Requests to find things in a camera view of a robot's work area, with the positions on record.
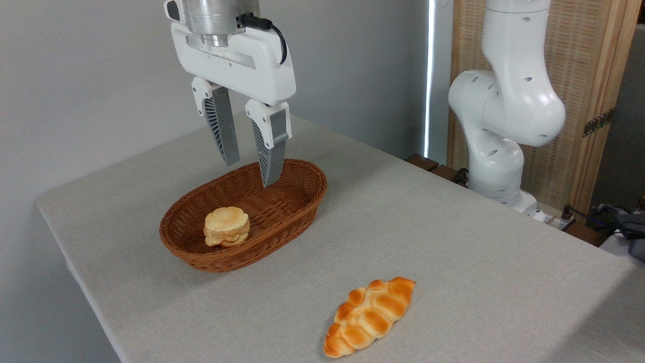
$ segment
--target bread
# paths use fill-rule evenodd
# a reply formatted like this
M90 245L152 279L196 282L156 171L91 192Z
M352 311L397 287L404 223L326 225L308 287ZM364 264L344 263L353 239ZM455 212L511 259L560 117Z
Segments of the bread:
M342 357L384 337L410 306L415 284L398 276L388 282L374 280L367 287L352 291L336 311L324 339L324 353L332 358Z
M233 247L246 241L251 224L248 214L237 207L217 208L204 221L206 245Z

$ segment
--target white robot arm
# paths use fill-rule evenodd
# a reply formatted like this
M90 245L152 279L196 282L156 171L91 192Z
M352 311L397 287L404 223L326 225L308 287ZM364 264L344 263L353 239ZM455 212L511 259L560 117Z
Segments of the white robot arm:
M564 105L544 64L550 0L487 0L482 50L494 72L460 74L448 95L466 135L468 187L538 220L537 202L520 190L524 155L564 126Z
M213 132L227 165L240 160L228 90L251 97L264 186L282 172L286 140L292 137L289 105L295 78L288 47L272 22L259 18L258 0L166 0L179 62L195 75L197 111Z

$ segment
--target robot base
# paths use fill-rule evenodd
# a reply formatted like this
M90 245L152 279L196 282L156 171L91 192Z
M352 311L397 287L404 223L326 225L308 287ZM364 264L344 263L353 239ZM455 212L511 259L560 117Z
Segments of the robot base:
M537 200L535 197L528 194L525 191L518 191L517 193L507 196L505 198L491 198L497 203L503 204L507 207L511 207L516 211L526 214L533 219L536 219L540 222L544 222L546 215L537 208Z

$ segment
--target white wall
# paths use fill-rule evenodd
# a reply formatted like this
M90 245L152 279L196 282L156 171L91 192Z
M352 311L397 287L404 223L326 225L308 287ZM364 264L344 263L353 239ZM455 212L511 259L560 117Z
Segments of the white wall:
M162 3L0 4L0 362L117 361L34 200L205 126ZM294 114L396 156L420 152L425 1L261 6L290 44Z

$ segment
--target oval basket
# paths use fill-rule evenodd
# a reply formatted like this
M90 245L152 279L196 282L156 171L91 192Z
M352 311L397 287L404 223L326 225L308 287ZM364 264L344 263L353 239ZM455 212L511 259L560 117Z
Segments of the oval basket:
M161 220L161 241L172 254L196 269L240 269L304 232L313 222L326 190L323 171L308 161L286 159L280 179L268 188L262 185L259 163L245 165L177 200ZM229 206L248 214L248 239L231 248L208 247L203 232L206 215Z

